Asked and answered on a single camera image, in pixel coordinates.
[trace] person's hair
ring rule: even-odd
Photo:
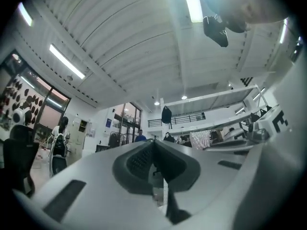
[[[68,124],[68,118],[67,117],[63,117],[61,119],[61,123],[59,125],[59,133],[63,133],[64,132],[64,129],[66,128]]]

